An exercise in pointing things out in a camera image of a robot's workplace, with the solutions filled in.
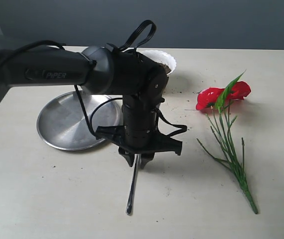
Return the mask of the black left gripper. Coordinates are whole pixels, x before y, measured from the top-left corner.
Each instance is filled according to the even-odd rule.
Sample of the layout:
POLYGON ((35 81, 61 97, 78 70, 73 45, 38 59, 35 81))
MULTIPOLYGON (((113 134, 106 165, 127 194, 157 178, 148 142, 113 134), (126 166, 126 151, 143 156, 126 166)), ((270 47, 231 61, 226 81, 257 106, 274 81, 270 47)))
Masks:
POLYGON ((154 153, 174 152, 180 156, 182 152, 182 141, 173 139, 162 133, 156 133, 148 145, 142 148, 133 148, 127 144, 121 145, 119 146, 118 152, 126 160, 129 167, 133 167, 135 154, 142 154, 140 169, 144 169, 145 166, 154 159, 154 153))

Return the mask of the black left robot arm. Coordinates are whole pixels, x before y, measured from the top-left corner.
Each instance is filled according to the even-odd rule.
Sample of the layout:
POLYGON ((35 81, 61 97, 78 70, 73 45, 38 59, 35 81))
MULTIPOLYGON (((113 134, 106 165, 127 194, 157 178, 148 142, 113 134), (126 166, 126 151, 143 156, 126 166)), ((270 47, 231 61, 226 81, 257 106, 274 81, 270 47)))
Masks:
POLYGON ((117 145, 129 165, 135 154, 143 163, 157 152, 181 154, 182 142, 158 129, 167 82, 161 65, 133 50, 0 49, 0 102, 10 88, 19 86, 76 85, 91 95, 122 96, 123 124, 99 126, 94 136, 117 145))

